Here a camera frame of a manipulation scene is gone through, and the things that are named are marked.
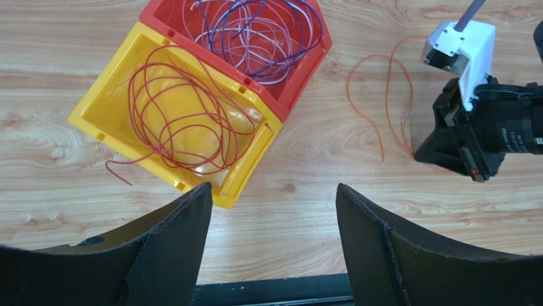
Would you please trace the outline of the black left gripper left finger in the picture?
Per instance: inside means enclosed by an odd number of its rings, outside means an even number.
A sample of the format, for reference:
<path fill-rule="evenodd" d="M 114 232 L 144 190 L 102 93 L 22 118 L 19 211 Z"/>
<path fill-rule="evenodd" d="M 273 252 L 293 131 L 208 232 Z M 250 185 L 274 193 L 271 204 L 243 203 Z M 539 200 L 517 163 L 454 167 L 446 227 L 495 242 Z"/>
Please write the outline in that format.
<path fill-rule="evenodd" d="M 212 214 L 209 183 L 77 245 L 1 247 L 2 305 L 190 305 Z"/>

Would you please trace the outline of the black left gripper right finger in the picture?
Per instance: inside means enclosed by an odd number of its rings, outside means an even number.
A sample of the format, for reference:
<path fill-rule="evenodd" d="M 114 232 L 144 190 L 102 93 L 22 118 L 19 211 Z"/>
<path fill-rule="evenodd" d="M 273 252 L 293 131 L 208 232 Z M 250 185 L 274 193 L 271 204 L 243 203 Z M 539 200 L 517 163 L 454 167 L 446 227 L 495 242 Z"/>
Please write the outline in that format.
<path fill-rule="evenodd" d="M 541 305 L 542 256 L 466 244 L 345 184 L 337 221 L 356 305 Z"/>

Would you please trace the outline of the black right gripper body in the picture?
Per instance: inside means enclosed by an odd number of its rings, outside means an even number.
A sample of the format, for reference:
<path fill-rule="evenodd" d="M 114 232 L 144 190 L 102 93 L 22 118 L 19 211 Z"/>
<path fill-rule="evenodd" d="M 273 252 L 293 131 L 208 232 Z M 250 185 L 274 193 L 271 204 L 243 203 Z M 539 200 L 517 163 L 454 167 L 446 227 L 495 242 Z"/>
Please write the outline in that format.
<path fill-rule="evenodd" d="M 457 78 L 444 86 L 433 111 L 432 163 L 475 182 L 496 176 L 505 155 L 491 153 L 485 147 L 481 120 L 464 109 Z"/>

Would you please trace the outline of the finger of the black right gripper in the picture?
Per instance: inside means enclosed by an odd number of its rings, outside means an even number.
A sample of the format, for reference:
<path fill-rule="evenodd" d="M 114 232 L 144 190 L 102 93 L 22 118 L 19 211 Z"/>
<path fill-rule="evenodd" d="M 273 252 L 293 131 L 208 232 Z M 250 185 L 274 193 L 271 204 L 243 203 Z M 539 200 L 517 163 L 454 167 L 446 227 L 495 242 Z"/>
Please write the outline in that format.
<path fill-rule="evenodd" d="M 475 135 L 468 129 L 445 127 L 434 130 L 416 150 L 414 158 L 450 170 L 460 175 L 475 175 L 473 162 L 469 160 L 470 146 Z"/>

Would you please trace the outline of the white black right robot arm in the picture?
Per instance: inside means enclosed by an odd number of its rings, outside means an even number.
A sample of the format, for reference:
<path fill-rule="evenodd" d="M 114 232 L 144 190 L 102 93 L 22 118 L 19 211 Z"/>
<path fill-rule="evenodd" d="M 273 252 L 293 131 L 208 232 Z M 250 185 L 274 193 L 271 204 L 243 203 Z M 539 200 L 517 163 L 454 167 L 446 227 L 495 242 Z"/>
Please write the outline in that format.
<path fill-rule="evenodd" d="M 474 1 L 427 38 L 421 60 L 452 73 L 433 104 L 435 127 L 414 154 L 476 182 L 498 173 L 508 153 L 542 153 L 542 86 L 501 84 L 491 74 L 496 28 L 474 20 Z"/>

